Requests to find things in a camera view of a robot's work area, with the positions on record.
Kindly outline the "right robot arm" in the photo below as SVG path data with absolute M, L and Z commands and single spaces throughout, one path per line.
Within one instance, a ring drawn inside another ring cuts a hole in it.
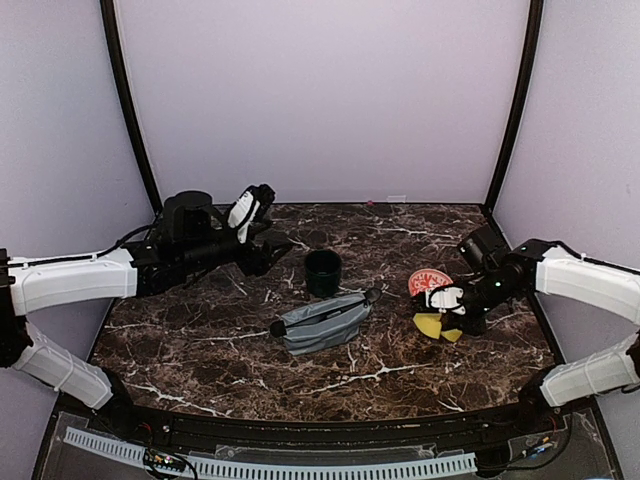
M 481 335 L 488 314 L 518 293 L 538 298 L 565 362 L 521 389 L 510 424 L 534 432 L 559 408 L 585 397 L 639 388 L 639 272 L 597 260 L 561 240 L 532 238 L 510 247 L 490 226 L 457 246 L 468 279 L 435 288 L 426 304 L 446 327 Z

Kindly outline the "grey zipper pouch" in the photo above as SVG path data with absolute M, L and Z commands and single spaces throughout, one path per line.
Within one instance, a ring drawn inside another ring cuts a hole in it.
M 293 356 L 326 350 L 351 341 L 369 317 L 382 291 L 370 288 L 309 304 L 287 312 L 269 327 Z

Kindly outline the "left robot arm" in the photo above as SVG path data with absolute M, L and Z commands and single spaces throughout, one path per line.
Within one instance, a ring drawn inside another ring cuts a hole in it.
M 100 411 L 120 436 L 141 427 L 140 412 L 116 376 L 50 341 L 27 320 L 48 307 L 96 299 L 155 296 L 234 263 L 262 276 L 291 243 L 258 246 L 275 192 L 251 185 L 226 211 L 202 191 L 168 198 L 154 221 L 99 252 L 40 259 L 1 256 L 1 365 L 22 371 Z

